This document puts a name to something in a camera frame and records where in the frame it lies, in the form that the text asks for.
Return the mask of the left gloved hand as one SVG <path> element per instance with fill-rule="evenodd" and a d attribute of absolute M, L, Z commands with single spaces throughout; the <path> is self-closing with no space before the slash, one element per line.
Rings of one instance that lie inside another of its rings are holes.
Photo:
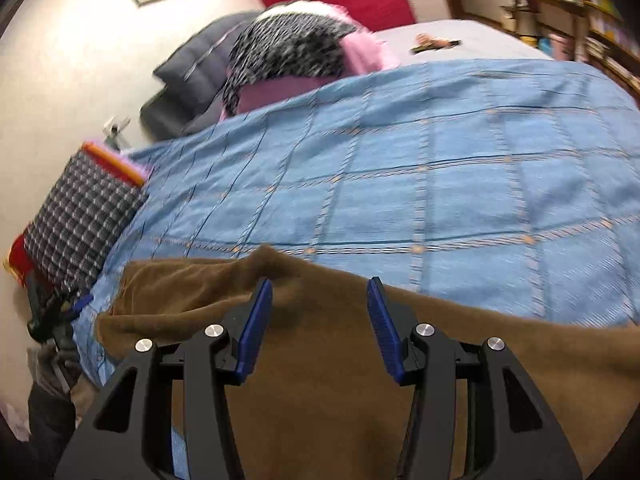
<path fill-rule="evenodd" d="M 36 353 L 32 377 L 51 396 L 68 398 L 81 375 L 80 356 L 71 339 L 64 339 L 59 344 L 49 341 Z"/>

